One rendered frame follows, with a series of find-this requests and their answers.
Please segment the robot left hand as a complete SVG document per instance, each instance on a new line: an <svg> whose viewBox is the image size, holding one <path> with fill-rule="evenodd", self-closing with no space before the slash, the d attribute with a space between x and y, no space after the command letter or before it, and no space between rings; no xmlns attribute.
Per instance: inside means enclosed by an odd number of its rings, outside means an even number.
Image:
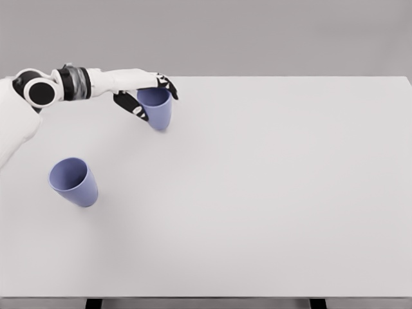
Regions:
<svg viewBox="0 0 412 309"><path fill-rule="evenodd" d="M178 100L178 90L167 75L158 72L148 72L142 69L124 69L108 71L112 86L114 102L128 113L148 122L149 116L143 105L129 94L132 90L158 88L166 89Z"/></svg>

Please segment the blue plastic cup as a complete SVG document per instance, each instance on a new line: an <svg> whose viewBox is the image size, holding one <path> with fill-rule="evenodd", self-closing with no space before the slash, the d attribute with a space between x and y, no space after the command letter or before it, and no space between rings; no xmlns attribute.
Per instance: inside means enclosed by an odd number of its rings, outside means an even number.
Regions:
<svg viewBox="0 0 412 309"><path fill-rule="evenodd" d="M148 116L149 125L158 131L166 130L171 121L172 96L165 88L140 89L137 101Z"/></svg>
<svg viewBox="0 0 412 309"><path fill-rule="evenodd" d="M48 175L50 187L79 207L90 207L98 200L98 187L89 165L81 158L57 162Z"/></svg>

